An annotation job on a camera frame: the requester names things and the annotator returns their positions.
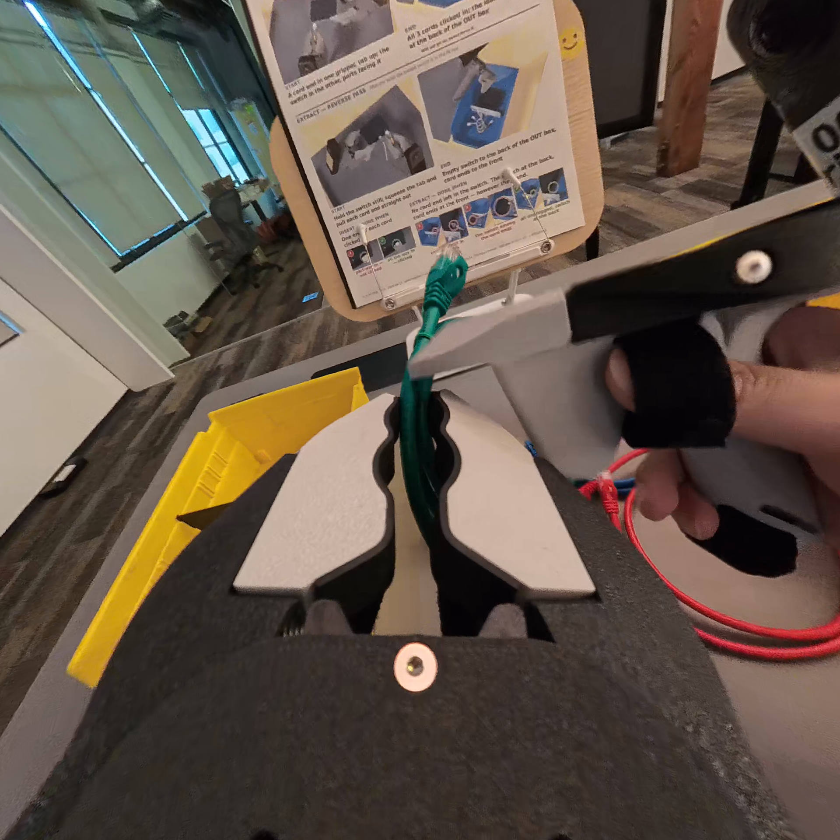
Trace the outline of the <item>black office chair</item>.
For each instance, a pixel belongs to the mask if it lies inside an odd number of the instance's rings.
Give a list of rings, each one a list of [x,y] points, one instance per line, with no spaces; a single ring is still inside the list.
[[[259,289],[265,277],[281,267],[271,262],[245,217],[241,195],[230,176],[203,185],[207,213],[196,223],[209,260],[224,271],[226,280]]]

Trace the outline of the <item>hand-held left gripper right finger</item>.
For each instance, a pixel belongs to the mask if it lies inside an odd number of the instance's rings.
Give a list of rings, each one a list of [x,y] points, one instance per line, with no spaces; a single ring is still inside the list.
[[[453,392],[437,397],[454,458],[439,495],[444,536],[521,601],[593,596],[594,582],[525,445]]]

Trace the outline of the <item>person's right hand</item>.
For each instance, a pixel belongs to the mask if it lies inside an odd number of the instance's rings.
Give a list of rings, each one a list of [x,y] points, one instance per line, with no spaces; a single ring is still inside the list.
[[[839,311],[799,307],[768,331],[765,364],[731,361],[735,437],[805,460],[824,543],[839,549]],[[709,540],[719,517],[686,476],[674,450],[655,450],[637,472],[637,509],[672,518],[688,537]]]

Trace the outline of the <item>yellow plastic bin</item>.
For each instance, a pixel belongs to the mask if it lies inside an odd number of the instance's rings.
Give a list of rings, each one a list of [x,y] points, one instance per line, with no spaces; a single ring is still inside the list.
[[[235,501],[281,457],[368,402],[355,366],[208,414],[79,642],[68,676],[88,688],[98,684],[145,597],[199,533],[183,516]]]

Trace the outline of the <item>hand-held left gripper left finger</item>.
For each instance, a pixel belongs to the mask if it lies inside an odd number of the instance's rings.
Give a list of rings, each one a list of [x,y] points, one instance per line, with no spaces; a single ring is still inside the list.
[[[397,396],[379,395],[304,444],[234,578],[237,593],[310,603],[391,545],[398,419]]]

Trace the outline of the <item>wooden post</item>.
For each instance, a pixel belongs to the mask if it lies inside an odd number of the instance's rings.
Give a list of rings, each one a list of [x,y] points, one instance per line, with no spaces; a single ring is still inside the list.
[[[722,8],[722,1],[673,2],[658,121],[661,177],[682,175],[700,164]]]

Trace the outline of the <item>computer monitor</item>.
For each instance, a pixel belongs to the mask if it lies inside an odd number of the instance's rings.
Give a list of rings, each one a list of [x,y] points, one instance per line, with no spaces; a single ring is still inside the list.
[[[599,140],[651,127],[666,1],[576,1],[584,25]]]

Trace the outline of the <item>black flat pad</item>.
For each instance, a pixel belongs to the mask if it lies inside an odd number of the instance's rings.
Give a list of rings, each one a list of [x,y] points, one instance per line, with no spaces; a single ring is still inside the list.
[[[407,363],[405,343],[395,344],[340,364],[315,371],[311,379],[358,369],[366,392],[377,392],[402,383]]]

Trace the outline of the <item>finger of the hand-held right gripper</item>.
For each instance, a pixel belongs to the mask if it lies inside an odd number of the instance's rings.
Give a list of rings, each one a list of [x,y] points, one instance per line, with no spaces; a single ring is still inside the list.
[[[449,318],[407,363],[414,381],[448,371],[488,365],[495,368],[547,355],[555,377],[569,378],[574,366],[569,351],[572,330],[569,302],[563,290],[535,297],[516,297],[498,308]]]

